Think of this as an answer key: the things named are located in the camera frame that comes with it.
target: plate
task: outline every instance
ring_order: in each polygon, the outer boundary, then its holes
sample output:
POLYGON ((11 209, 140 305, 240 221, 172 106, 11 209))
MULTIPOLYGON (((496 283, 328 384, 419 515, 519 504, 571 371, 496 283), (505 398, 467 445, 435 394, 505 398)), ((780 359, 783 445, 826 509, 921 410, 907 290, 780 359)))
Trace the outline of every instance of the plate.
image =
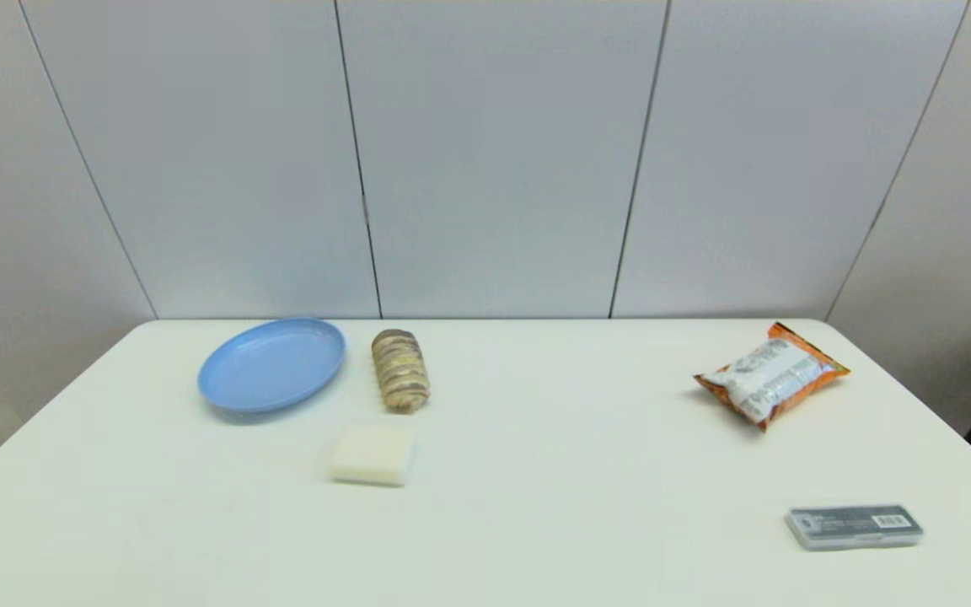
POLYGON ((346 342, 317 319, 284 319, 238 334, 197 376, 201 394, 229 411, 273 411, 324 388, 343 364, 346 342))

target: chip bag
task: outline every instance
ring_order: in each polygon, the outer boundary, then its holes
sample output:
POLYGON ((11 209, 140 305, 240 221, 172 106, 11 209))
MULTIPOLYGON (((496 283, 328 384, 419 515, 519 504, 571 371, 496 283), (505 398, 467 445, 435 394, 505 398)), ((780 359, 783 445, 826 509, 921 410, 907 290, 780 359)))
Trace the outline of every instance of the chip bag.
POLYGON ((849 369, 785 325, 774 323, 767 331, 767 341, 754 352, 695 379, 766 432, 772 419, 848 373, 849 369))

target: barcode label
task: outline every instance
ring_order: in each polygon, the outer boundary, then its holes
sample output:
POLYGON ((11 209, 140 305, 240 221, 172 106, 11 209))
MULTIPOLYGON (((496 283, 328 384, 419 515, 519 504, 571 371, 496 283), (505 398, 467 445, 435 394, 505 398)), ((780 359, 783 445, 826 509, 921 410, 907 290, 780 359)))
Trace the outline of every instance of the barcode label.
POLYGON ((872 521, 879 526, 880 529, 899 529, 901 527, 912 527, 913 524, 909 522, 908 518, 900 514, 887 514, 885 516, 872 516, 872 521))

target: white table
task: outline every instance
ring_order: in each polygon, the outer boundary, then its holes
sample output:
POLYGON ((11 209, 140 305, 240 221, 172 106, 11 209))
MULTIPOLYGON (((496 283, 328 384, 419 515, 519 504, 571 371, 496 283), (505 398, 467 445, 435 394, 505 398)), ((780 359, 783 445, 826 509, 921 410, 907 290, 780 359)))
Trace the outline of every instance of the white table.
POLYGON ((770 321, 339 321, 334 383, 255 423, 196 389, 254 322, 143 325, 0 449, 0 606, 971 604, 971 448, 833 328, 786 323, 853 373, 766 435, 691 375, 770 321), (410 483, 331 483, 388 327, 434 385, 410 483), (782 522, 885 502, 921 545, 808 553, 782 522))

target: plastic wrapper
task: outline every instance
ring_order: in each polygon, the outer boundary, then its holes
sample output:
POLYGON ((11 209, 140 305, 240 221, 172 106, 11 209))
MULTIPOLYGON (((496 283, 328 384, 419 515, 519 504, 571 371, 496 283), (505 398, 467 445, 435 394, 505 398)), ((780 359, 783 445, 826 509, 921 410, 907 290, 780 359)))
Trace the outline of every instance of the plastic wrapper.
POLYGON ((776 417, 848 372, 782 323, 774 323, 767 341, 751 354, 695 379, 766 432, 776 417))

